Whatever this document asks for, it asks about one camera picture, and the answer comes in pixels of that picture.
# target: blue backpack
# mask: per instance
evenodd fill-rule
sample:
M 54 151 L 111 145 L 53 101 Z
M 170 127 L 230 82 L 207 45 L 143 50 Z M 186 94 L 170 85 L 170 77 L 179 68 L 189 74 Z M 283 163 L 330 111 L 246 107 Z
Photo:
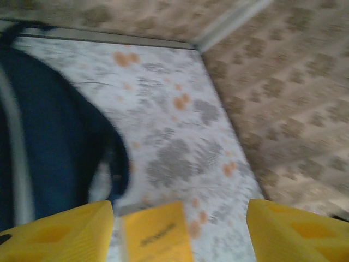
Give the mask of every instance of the blue backpack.
M 108 119 L 57 71 L 11 47 L 27 27 L 0 37 L 0 231 L 86 204 L 107 159 L 109 200 L 122 196 L 129 160 Z

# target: patterned carpet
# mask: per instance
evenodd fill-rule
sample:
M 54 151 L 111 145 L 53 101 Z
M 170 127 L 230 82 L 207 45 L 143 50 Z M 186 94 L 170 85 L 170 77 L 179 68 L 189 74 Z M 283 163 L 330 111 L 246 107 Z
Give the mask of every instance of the patterned carpet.
M 197 51 L 38 38 L 17 47 L 62 72 L 124 135 L 132 174 L 119 213 L 181 199 L 196 261 L 255 261 L 245 214 L 262 195 Z M 120 245 L 116 226 L 109 261 Z

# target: white rug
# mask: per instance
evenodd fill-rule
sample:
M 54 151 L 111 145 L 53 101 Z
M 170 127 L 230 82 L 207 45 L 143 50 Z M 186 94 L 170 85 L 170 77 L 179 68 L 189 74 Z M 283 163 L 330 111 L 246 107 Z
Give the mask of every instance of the white rug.
M 119 213 L 182 199 L 196 261 L 255 261 L 245 214 L 262 195 L 197 51 L 38 38 L 17 47 L 123 134 L 132 174 Z M 120 242 L 116 227 L 108 261 L 119 261 Z

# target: orange floral pattern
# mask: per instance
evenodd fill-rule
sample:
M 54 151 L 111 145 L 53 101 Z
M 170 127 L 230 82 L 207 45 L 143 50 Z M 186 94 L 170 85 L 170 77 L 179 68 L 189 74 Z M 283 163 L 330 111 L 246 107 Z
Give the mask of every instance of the orange floral pattern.
M 192 221 L 189 224 L 189 235 L 193 239 L 198 239 L 201 236 L 201 226 L 198 221 Z

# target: yellow paper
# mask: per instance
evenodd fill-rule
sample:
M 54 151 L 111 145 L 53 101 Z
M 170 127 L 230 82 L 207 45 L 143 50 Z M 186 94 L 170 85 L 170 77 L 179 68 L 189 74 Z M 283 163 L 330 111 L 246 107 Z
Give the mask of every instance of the yellow paper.
M 182 202 L 122 217 L 128 262 L 192 262 Z

